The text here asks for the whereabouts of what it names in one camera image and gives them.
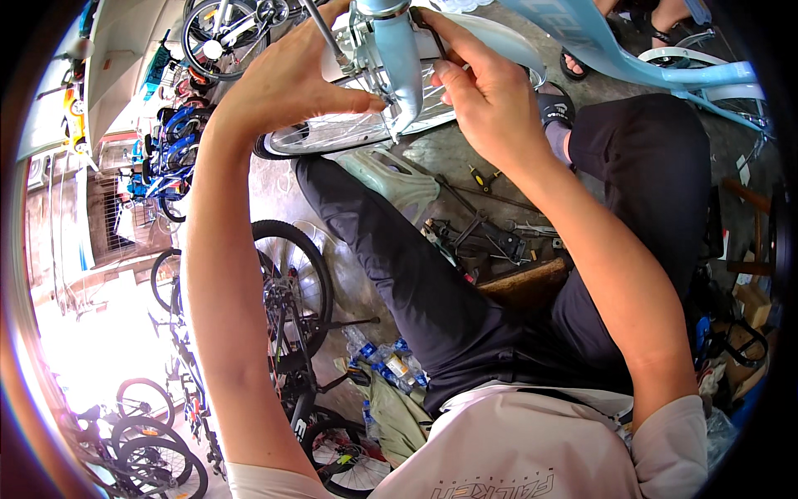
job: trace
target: t-shirt sleeve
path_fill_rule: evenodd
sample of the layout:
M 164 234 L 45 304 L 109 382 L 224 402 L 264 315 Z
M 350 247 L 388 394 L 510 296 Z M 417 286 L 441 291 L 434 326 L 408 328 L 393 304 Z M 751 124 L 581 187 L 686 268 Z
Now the t-shirt sleeve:
M 701 397 L 688 395 L 646 419 L 632 438 L 632 461 L 648 499 L 692 497 L 707 478 Z
M 225 463 L 233 499 L 331 499 L 318 481 L 284 469 Z

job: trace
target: sandal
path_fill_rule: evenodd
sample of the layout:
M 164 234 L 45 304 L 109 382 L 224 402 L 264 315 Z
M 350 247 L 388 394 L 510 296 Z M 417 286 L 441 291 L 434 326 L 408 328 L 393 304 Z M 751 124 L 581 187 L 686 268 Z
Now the sandal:
M 651 12 L 645 12 L 642 10 L 636 10 L 635 12 L 631 12 L 630 16 L 632 18 L 632 24 L 634 27 L 642 34 L 648 35 L 649 40 L 651 38 L 657 38 L 659 41 L 665 43 L 668 46 L 673 45 L 673 41 L 671 40 L 668 33 L 663 33 L 657 28 L 655 28 L 651 24 Z
M 615 36 L 615 40 L 617 40 L 618 43 L 620 43 L 620 41 L 621 41 L 621 30 L 615 24 L 615 21 L 613 21 L 612 19 L 607 18 L 606 19 L 606 23 L 607 23 L 607 25 L 609 25 L 610 30 L 612 30 L 612 34 L 613 34 L 613 36 Z M 580 68 L 582 68 L 582 72 L 581 73 L 574 73 L 573 70 L 571 70 L 568 67 L 568 63 L 565 61 L 565 56 L 568 56 L 571 59 L 573 59 L 574 62 L 576 64 L 578 64 Z M 559 68 L 560 68 L 561 71 L 563 71 L 563 74 L 565 75 L 565 77 L 568 78 L 571 81 L 584 80 L 585 77 L 592 70 L 592 68 L 590 66 L 585 65 L 584 62 L 582 62 L 579 59 L 577 59 L 576 57 L 574 57 L 574 54 L 569 52 L 565 47 L 563 47 L 563 50 L 559 54 Z
M 538 109 L 540 110 L 540 120 L 543 122 L 543 129 L 552 121 L 559 121 L 568 128 L 572 128 L 574 119 L 576 118 L 574 102 L 563 87 L 557 85 L 553 81 L 548 81 L 547 83 L 559 90 L 562 95 L 535 92 L 535 98 L 538 101 Z

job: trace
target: yellow toy car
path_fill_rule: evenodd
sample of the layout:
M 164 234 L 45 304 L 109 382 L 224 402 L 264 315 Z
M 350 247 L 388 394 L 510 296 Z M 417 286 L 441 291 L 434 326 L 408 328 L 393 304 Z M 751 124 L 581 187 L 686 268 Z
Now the yellow toy car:
M 69 139 L 64 141 L 64 145 L 76 154 L 90 154 L 85 132 L 85 104 L 74 88 L 64 93 L 64 120 L 61 124 L 64 126 L 64 135 Z

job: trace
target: white plastic stool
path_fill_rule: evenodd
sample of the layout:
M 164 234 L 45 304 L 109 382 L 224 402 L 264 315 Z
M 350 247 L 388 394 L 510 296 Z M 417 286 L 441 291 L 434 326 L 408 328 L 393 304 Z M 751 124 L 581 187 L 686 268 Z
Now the white plastic stool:
M 381 163 L 374 154 L 390 159 L 390 164 Z M 427 205 L 440 194 L 440 185 L 429 175 L 419 172 L 390 152 L 368 147 L 346 152 L 335 160 L 366 187 L 379 192 L 397 210 L 416 224 Z M 416 205 L 412 215 L 405 209 Z

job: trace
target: yellow-handled screwdriver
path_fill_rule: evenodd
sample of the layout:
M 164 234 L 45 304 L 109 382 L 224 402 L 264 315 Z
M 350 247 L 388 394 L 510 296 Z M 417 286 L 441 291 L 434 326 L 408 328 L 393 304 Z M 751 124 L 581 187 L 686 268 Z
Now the yellow-handled screwdriver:
M 471 165 L 468 166 L 468 170 L 471 173 L 471 176 L 474 177 L 474 180 L 476 180 L 477 184 L 479 184 L 479 186 L 482 188 L 482 191 L 486 192 L 487 194 L 491 193 L 491 184 L 493 181 L 499 178 L 499 175 L 501 175 L 501 172 L 496 170 L 493 175 L 486 177 Z

